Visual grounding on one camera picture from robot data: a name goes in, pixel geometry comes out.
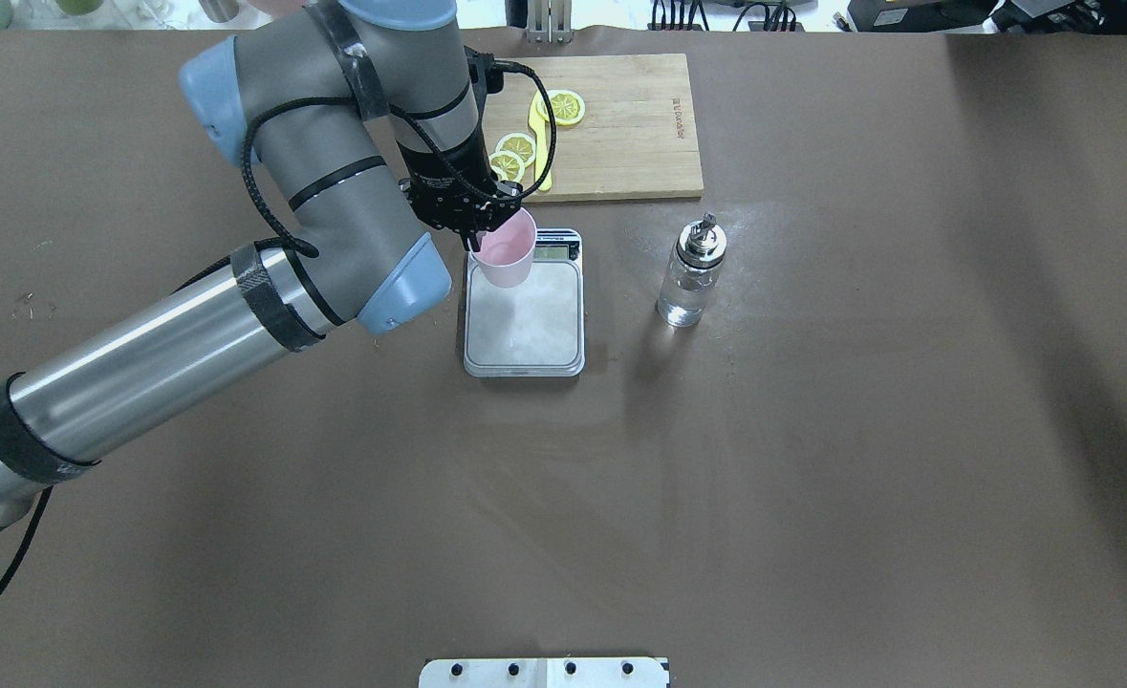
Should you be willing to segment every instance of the wooden cutting board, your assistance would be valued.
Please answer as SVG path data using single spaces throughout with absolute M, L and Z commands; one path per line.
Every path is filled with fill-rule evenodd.
M 554 186 L 526 202 L 686 199 L 703 192 L 690 100 L 690 70 L 681 55 L 526 58 L 549 90 L 584 97 L 585 117 L 558 127 Z M 513 131 L 532 135 L 529 104 L 532 79 L 505 76 L 505 90 L 488 97 L 482 130 L 489 152 Z M 540 152 L 545 161 L 545 151 Z M 530 169 L 521 179 L 533 180 Z

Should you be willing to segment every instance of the brown table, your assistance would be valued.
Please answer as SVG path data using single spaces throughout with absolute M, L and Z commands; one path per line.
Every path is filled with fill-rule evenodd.
M 219 38 L 0 34 L 0 379 L 265 236 L 175 86 Z M 535 209 L 585 236 L 588 369 L 469 378 L 454 296 L 243 380 L 57 488 L 0 685 L 1127 685 L 1127 38 L 468 38 L 689 53 L 707 196 Z

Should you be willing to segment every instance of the robotic arm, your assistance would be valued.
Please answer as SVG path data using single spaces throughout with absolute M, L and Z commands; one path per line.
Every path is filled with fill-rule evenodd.
M 499 67 L 523 67 L 470 58 L 454 0 L 323 0 L 187 62 L 193 113 L 242 166 L 258 210 L 249 166 L 268 168 L 300 231 L 285 235 L 264 210 L 282 240 L 237 248 L 0 383 L 0 530 L 43 489 L 284 353 L 353 318 L 391 330 L 444 299 L 452 280 L 424 223 L 479 252 L 479 232 L 536 189 L 497 182 L 480 126 Z M 363 126 L 387 114 L 410 171 L 400 184 Z

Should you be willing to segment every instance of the digital kitchen scale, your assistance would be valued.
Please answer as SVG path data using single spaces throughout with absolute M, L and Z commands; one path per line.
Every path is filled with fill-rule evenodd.
M 568 378 L 584 369 L 580 236 L 539 229 L 524 283 L 494 286 L 465 266 L 465 371 L 476 378 Z

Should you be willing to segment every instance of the blue joint cap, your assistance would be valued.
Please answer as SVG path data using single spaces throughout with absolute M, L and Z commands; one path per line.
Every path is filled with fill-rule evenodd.
M 249 123 L 245 121 L 240 78 L 236 74 L 236 36 L 228 36 L 185 62 L 177 81 L 205 134 L 232 166 L 240 166 L 240 148 Z
M 339 0 L 346 11 L 375 26 L 433 30 L 456 17 L 456 0 Z
M 355 319 L 372 335 L 383 335 L 443 301 L 452 289 L 453 277 L 432 244 L 432 236 L 424 232 Z

